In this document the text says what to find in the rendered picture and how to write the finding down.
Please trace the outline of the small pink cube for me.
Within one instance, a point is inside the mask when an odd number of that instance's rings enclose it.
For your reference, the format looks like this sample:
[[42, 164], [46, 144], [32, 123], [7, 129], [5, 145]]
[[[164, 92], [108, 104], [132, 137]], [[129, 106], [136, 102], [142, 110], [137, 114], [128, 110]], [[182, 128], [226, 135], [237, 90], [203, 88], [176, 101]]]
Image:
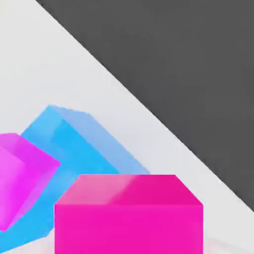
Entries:
[[203, 254], [203, 205], [175, 175], [81, 175], [55, 204], [55, 254]]

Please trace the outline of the small magenta cube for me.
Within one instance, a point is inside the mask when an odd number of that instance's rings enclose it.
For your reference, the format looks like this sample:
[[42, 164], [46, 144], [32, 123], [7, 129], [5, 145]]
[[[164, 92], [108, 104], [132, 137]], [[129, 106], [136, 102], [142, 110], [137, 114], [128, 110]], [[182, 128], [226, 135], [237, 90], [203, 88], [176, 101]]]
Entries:
[[0, 231], [32, 208], [60, 164], [20, 135], [0, 134]]

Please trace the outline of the large blue box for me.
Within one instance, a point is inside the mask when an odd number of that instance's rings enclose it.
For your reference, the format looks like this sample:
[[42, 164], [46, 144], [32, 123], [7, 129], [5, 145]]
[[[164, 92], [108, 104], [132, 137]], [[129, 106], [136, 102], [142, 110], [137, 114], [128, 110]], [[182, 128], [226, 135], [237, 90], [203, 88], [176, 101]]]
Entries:
[[61, 165], [38, 201], [0, 235], [0, 253], [47, 236], [54, 204], [81, 174], [148, 174], [148, 171], [90, 114], [48, 106], [21, 134]]

